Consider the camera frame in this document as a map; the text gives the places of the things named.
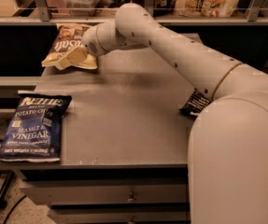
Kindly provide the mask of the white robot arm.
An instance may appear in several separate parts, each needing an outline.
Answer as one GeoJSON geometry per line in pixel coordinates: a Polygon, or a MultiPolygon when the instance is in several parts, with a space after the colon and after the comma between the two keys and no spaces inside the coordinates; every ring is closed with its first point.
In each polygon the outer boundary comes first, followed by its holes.
{"type": "Polygon", "coordinates": [[[99,76],[70,73],[64,146],[93,166],[189,169],[191,224],[268,224],[268,75],[121,7],[84,41],[99,76]]]}

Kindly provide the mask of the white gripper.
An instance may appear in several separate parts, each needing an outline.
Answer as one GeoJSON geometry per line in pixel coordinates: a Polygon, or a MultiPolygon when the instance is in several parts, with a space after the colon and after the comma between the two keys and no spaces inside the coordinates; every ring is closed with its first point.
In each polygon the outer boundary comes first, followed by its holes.
{"type": "Polygon", "coordinates": [[[106,43],[109,41],[109,28],[105,24],[97,24],[90,27],[82,37],[82,45],[71,48],[56,63],[55,67],[64,70],[87,59],[87,51],[95,56],[108,53],[106,43]]]}

